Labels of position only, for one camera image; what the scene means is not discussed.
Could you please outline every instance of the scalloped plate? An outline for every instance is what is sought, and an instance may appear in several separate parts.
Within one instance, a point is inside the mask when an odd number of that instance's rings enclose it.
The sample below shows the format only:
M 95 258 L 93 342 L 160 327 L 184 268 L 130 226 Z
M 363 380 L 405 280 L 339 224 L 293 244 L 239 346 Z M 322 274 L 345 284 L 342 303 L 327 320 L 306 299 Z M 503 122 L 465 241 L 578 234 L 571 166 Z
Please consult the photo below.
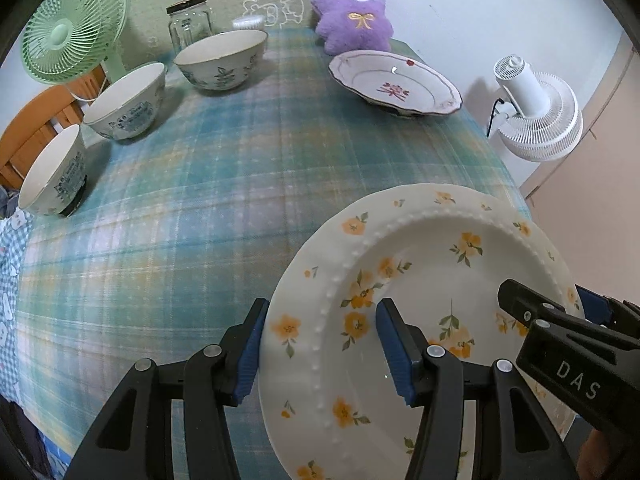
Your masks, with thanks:
M 399 54 L 352 50 L 332 59 L 329 72 L 366 101 L 401 115 L 448 115 L 460 110 L 460 92 L 433 68 Z
M 584 317 L 556 248 L 494 197 L 400 186 L 325 222 L 281 278 L 260 346 L 262 414 L 289 475 L 404 478 L 422 411 L 396 394 L 375 329 L 377 302 L 393 298 L 407 323 L 461 359 L 515 361 L 526 329 L 498 308 L 507 278 Z M 528 380 L 564 436 L 574 413 Z M 475 411 L 465 409 L 461 479 L 471 476 L 474 425 Z

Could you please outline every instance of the glass jar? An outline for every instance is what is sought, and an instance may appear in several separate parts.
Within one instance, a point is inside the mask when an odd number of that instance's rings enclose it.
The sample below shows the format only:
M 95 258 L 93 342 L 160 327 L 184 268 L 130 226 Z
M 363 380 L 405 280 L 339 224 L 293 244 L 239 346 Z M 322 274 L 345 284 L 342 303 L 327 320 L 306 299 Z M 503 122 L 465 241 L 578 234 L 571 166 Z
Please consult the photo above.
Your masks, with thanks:
M 214 34 L 212 11 L 207 0 L 183 0 L 167 7 L 169 34 L 175 53 Z

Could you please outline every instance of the yellow bow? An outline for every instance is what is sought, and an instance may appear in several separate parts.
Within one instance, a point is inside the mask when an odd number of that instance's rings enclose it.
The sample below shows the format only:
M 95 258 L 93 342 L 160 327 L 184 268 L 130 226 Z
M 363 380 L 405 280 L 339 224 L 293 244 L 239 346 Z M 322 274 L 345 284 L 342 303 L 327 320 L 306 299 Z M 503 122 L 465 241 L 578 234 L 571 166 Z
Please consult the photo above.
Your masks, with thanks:
M 367 20 L 375 20 L 376 17 L 371 13 L 360 14 L 359 12 L 350 12 L 349 19 L 356 20 L 358 22 L 358 24 L 356 25 L 356 28 L 362 28 L 362 27 L 371 28 L 369 23 L 367 23 Z

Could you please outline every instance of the electric fan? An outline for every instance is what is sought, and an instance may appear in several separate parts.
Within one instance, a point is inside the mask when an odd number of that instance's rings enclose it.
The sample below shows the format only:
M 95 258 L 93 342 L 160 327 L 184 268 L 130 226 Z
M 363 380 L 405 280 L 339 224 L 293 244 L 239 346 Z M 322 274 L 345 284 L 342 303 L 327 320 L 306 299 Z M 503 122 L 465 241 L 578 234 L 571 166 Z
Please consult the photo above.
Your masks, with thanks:
M 519 56 L 506 56 L 494 75 L 516 113 L 497 126 L 514 155 L 545 162 L 568 155 L 582 135 L 582 112 L 571 87 L 559 77 L 534 73 Z
M 44 0 L 27 22 L 22 63 L 35 80 L 64 84 L 103 63 L 113 83 L 126 74 L 115 43 L 130 0 Z

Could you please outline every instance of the white cable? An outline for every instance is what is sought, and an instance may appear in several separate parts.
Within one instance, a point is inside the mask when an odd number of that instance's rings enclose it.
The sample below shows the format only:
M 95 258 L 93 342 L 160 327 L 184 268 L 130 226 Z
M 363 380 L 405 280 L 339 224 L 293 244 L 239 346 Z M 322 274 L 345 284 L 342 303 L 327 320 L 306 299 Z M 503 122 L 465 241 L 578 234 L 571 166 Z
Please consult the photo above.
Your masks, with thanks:
M 97 97 L 95 97 L 94 99 L 82 99 L 81 97 L 78 97 L 76 94 L 74 94 L 71 91 L 71 88 L 69 88 L 66 84 L 65 84 L 65 88 L 66 90 L 71 94 L 71 97 L 73 97 L 74 99 L 78 100 L 78 101 L 82 101 L 83 103 L 93 103 L 98 97 L 100 97 L 100 94 L 102 93 L 102 90 L 104 90 L 104 86 L 107 84 L 107 78 L 104 78 L 104 81 L 102 82 L 102 86 L 100 87 L 100 89 L 98 90 L 98 95 Z

